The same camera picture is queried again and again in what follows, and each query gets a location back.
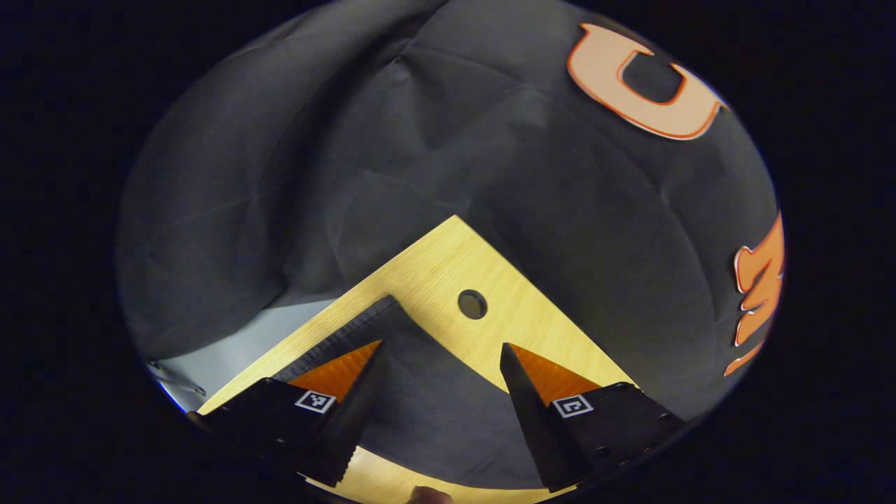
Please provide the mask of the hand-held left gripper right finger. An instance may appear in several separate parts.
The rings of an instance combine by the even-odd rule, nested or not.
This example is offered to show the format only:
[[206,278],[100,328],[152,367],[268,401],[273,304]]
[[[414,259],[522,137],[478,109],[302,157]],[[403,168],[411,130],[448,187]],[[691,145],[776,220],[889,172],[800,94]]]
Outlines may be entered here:
[[630,381],[599,385],[506,342],[500,370],[548,491],[602,484],[678,440],[687,423]]

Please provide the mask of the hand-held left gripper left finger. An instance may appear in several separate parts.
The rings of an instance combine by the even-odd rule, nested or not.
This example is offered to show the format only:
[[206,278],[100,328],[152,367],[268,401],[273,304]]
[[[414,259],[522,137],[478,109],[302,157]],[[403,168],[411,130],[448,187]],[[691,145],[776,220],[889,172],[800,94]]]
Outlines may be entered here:
[[262,377],[208,414],[189,417],[269,469],[333,487],[348,470],[383,380],[382,343],[374,341],[292,380]]

